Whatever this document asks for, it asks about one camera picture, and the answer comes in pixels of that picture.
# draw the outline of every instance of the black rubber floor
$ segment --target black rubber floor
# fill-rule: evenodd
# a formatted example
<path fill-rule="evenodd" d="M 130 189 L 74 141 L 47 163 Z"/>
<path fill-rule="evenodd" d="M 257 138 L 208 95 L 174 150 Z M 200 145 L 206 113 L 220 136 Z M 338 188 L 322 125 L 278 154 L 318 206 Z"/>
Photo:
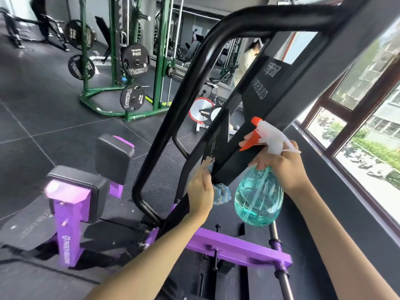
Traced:
<path fill-rule="evenodd" d="M 128 200 L 129 188 L 163 116 L 123 122 L 92 112 L 79 103 L 77 97 L 82 84 L 67 70 L 68 58 L 78 51 L 65 53 L 46 44 L 26 43 L 26 47 L 25 50 L 15 49 L 0 35 L 0 227 L 41 194 L 45 176 L 55 165 L 95 173 L 93 146 L 95 139 L 104 133 L 121 136 L 135 145 L 135 159 L 123 194 L 123 199 Z M 90 83 L 94 87 L 107 86 L 110 82 L 110 77 L 102 73 L 95 75 Z M 240 114 L 234 116 L 238 116 L 234 125 L 240 124 L 243 120 Z M 195 123 L 188 118 L 178 133 L 189 151 L 201 137 L 194 129 Z M 143 191 L 156 211 L 166 213 L 172 205 L 183 163 L 179 151 L 169 143 Z M 232 192 L 238 181 L 230 186 Z M 232 205 L 215 208 L 212 217 L 218 218 L 226 208 Z M 290 282 L 295 299 L 335 299 L 310 234 L 290 200 L 285 201 L 277 223 L 283 250 L 290 253 L 294 261 Z M 266 229 L 259 229 L 258 235 L 263 241 L 269 238 Z M 50 266 L 56 264 L 57 261 L 38 264 L 29 259 L 16 259 L 9 251 L 0 249 L 0 299 L 83 299 L 98 282 L 115 271 L 99 267 L 68 273 L 51 270 Z M 174 268 L 174 272 L 184 273 L 184 269 L 190 269 L 190 278 L 198 277 L 196 267 L 186 264 L 183 269 Z M 257 271 L 250 288 L 252 299 L 282 299 L 273 269 Z M 229 299 L 246 298 L 236 295 Z"/>

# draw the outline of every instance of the blue microfiber cloth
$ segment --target blue microfiber cloth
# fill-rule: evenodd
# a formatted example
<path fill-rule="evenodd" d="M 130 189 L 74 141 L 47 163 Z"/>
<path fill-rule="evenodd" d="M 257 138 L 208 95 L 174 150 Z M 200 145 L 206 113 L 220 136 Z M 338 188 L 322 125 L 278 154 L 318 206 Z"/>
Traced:
<path fill-rule="evenodd" d="M 210 163 L 208 166 L 208 170 L 212 172 L 212 168 L 214 166 L 214 161 Z M 214 187 L 214 205 L 221 205 L 223 203 L 228 202 L 231 199 L 229 188 L 223 184 L 215 184 Z"/>

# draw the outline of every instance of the black weight plate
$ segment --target black weight plate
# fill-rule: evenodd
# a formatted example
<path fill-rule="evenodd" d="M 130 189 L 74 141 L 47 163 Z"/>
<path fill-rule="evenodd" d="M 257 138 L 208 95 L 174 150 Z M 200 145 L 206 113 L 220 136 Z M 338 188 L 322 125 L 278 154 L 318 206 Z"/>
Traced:
<path fill-rule="evenodd" d="M 88 80 L 93 78 L 96 73 L 96 69 L 94 63 L 91 59 L 87 60 L 87 68 L 88 68 Z M 83 80 L 83 63 L 82 63 L 82 55 L 73 55 L 68 61 L 68 70 L 71 75 L 79 80 Z"/>
<path fill-rule="evenodd" d="M 120 96 L 121 106 L 128 112 L 139 110 L 144 103 L 146 93 L 140 86 L 128 85 Z"/>
<path fill-rule="evenodd" d="M 65 27 L 65 34 L 69 43 L 78 50 L 82 50 L 82 23 L 80 20 L 71 20 Z M 86 45 L 88 50 L 93 47 L 94 33 L 92 29 L 86 25 Z"/>
<path fill-rule="evenodd" d="M 129 45 L 122 54 L 123 68 L 132 78 L 140 78 L 148 71 L 150 56 L 141 44 Z"/>

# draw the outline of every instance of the black pants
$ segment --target black pants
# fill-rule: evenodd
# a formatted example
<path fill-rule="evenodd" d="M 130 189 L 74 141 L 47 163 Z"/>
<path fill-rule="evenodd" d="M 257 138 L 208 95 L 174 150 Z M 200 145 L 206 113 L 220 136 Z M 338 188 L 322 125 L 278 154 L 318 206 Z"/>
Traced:
<path fill-rule="evenodd" d="M 37 20 L 41 22 L 39 25 L 40 32 L 47 40 L 49 36 L 49 21 L 42 16 L 46 15 L 46 0 L 31 0 L 30 7 L 32 8 L 33 13 L 35 14 Z"/>

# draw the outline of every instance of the window frame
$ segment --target window frame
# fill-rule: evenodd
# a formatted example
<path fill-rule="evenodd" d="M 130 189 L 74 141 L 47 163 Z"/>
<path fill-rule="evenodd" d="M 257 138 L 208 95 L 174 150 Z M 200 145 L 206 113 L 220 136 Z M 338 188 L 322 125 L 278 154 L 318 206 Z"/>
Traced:
<path fill-rule="evenodd" d="M 353 177 L 349 171 L 335 158 L 335 155 L 347 144 L 351 137 L 367 122 L 372 119 L 374 112 L 389 98 L 391 93 L 399 87 L 400 84 L 400 53 L 393 57 L 391 63 L 386 67 L 377 81 L 367 91 L 364 97 L 359 101 L 353 110 L 346 108 L 340 103 L 331 99 L 337 88 L 346 77 L 351 67 L 347 69 L 332 85 L 321 94 L 316 100 L 311 110 L 306 115 L 302 123 L 296 121 L 296 125 L 304 132 L 304 134 L 317 146 L 320 153 L 326 157 L 332 165 L 339 170 L 345 179 L 357 190 L 357 192 L 373 207 L 386 224 L 393 229 L 397 236 L 400 237 L 400 224 L 398 224 L 390 214 L 384 210 L 382 206 L 372 197 L 370 193 Z M 313 122 L 321 107 L 330 111 L 333 115 L 347 122 L 344 128 L 339 132 L 331 144 L 325 148 L 314 136 L 308 131 L 308 127 Z"/>

